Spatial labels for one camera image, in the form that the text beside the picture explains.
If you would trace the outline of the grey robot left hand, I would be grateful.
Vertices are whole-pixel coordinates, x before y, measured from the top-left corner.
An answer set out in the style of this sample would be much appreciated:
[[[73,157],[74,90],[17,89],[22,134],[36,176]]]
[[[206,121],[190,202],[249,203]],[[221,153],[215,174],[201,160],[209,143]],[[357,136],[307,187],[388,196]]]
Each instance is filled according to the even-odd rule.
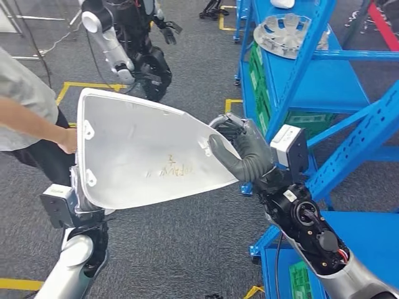
[[[77,165],[72,166],[70,168],[70,182],[71,187],[74,191],[77,201],[76,207],[74,208],[76,213],[82,215],[96,212],[104,214],[104,209],[95,206],[85,197],[80,177],[79,168]]]

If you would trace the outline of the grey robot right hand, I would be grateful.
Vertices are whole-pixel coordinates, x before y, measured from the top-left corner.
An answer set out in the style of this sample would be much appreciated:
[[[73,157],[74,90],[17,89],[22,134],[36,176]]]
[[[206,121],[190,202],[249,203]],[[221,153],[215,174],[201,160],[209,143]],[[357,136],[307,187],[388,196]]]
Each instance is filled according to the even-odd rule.
[[[229,112],[209,125],[219,132],[209,137],[212,153],[239,181],[253,183],[276,169],[270,146],[252,119]]]

